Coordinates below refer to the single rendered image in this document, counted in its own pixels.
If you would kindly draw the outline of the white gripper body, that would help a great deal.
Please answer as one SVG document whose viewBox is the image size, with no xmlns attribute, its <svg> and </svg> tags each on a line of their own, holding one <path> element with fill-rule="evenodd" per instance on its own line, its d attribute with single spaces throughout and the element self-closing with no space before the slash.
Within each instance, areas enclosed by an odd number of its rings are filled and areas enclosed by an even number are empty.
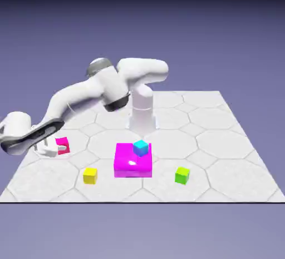
<svg viewBox="0 0 285 259">
<path fill-rule="evenodd" d="M 40 146 L 38 145 L 38 154 L 44 157 L 50 157 L 54 158 L 58 154 L 58 147 L 57 145 L 52 146 L 52 145 L 44 145 Z"/>
</svg>

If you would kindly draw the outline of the small pink cube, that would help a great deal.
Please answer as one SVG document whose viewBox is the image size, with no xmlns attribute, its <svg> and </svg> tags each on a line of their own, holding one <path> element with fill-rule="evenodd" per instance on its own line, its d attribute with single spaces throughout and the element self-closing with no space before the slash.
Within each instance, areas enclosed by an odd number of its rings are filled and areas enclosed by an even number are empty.
<svg viewBox="0 0 285 259">
<path fill-rule="evenodd" d="M 66 150 L 58 150 L 58 155 L 63 155 L 63 154 L 67 154 L 70 152 L 70 145 L 69 145 L 69 142 L 68 142 L 68 139 L 67 137 L 63 137 L 63 138 L 56 138 L 56 145 L 59 146 L 59 145 L 65 145 L 67 146 L 67 149 Z"/>
</svg>

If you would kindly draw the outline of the small yellow cube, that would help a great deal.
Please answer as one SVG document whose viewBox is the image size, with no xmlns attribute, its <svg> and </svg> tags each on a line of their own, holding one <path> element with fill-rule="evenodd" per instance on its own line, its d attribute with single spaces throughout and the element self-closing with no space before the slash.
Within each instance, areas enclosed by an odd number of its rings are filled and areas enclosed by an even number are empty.
<svg viewBox="0 0 285 259">
<path fill-rule="evenodd" d="M 96 184 L 97 181 L 97 169 L 92 167 L 87 167 L 83 171 L 83 182 L 85 184 Z"/>
</svg>

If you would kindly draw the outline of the small cyan cube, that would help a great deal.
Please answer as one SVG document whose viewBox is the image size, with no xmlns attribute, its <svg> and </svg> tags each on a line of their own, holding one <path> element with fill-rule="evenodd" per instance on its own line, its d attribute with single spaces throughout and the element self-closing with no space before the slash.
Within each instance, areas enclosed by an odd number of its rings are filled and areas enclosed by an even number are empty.
<svg viewBox="0 0 285 259">
<path fill-rule="evenodd" d="M 143 157 L 149 152 L 149 144 L 143 140 L 133 143 L 132 147 L 133 152 L 139 157 Z"/>
</svg>

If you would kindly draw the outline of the small green cube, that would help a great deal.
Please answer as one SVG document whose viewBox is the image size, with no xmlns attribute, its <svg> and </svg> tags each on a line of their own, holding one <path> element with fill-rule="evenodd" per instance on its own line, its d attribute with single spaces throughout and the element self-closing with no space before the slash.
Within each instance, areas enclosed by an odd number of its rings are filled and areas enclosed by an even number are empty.
<svg viewBox="0 0 285 259">
<path fill-rule="evenodd" d="M 190 169 L 178 167 L 175 172 L 175 183 L 186 185 L 190 176 Z"/>
</svg>

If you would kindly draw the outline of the large magenta box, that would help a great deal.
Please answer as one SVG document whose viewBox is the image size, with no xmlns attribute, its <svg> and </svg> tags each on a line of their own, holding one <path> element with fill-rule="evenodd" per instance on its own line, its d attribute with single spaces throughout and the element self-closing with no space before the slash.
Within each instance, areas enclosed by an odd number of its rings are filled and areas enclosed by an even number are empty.
<svg viewBox="0 0 285 259">
<path fill-rule="evenodd" d="M 151 143 L 149 152 L 143 157 L 133 152 L 133 143 L 117 143 L 114 157 L 115 178 L 151 178 L 153 158 Z"/>
</svg>

